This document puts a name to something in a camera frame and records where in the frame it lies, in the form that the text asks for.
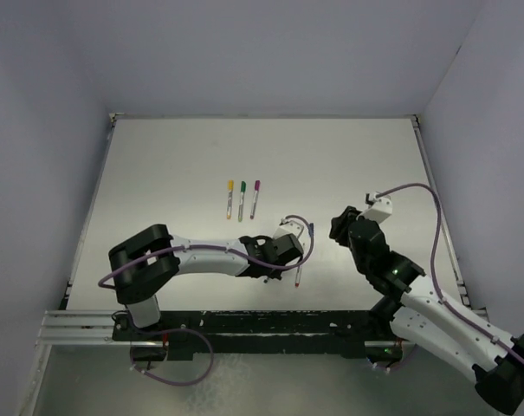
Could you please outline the purple pen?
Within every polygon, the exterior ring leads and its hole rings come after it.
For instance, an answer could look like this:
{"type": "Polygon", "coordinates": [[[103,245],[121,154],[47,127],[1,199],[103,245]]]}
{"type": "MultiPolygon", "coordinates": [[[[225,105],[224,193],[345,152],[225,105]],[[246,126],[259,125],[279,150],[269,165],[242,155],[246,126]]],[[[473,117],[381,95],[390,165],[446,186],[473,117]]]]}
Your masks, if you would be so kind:
{"type": "Polygon", "coordinates": [[[254,219],[255,218],[258,198],[259,198],[259,192],[253,191],[252,204],[251,204],[250,213],[249,213],[249,218],[250,219],[254,219]]]}

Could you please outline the green pen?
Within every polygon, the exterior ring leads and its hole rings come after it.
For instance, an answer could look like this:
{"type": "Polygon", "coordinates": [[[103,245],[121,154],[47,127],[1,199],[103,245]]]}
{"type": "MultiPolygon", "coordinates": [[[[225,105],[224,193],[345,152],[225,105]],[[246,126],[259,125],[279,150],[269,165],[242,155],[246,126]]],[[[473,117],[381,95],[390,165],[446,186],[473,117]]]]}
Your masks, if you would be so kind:
{"type": "Polygon", "coordinates": [[[240,186],[239,205],[238,205],[238,213],[237,213],[238,222],[242,222],[243,221],[245,193],[246,192],[241,192],[241,186],[240,186]]]}

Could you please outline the yellow pen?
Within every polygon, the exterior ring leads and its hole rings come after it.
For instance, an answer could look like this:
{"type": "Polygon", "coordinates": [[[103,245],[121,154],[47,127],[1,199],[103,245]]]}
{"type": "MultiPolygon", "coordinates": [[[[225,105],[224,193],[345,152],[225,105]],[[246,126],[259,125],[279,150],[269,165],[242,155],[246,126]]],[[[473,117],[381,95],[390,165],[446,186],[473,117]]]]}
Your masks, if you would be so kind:
{"type": "Polygon", "coordinates": [[[232,218],[232,207],[233,207],[233,191],[228,190],[227,186],[227,205],[226,205],[226,218],[231,219],[232,218]]]}

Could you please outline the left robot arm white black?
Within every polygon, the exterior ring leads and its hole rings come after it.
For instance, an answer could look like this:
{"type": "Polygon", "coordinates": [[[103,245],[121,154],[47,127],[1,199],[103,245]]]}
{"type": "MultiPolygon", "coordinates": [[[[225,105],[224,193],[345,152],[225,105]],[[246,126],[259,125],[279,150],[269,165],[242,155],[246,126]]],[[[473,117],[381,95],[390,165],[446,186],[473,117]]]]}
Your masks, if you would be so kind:
{"type": "Polygon", "coordinates": [[[243,236],[203,241],[169,233],[155,224],[108,252],[117,301],[133,319],[133,331],[144,340],[159,336],[163,323],[157,293],[173,277],[221,274],[281,279],[285,269],[306,257],[306,227],[284,219],[273,236],[243,236]]]}

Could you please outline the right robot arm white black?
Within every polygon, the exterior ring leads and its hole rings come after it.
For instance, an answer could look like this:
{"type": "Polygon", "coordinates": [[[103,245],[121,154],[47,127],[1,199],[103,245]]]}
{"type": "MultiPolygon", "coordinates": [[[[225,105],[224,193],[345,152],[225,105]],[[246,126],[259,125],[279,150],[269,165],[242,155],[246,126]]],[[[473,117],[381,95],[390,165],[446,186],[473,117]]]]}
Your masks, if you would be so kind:
{"type": "Polygon", "coordinates": [[[372,310],[371,332],[414,342],[473,382],[496,411],[515,414],[524,400],[524,334],[487,322],[391,250],[379,226],[386,217],[348,206],[332,219],[329,233],[350,250],[358,273],[382,296],[372,310]]]}

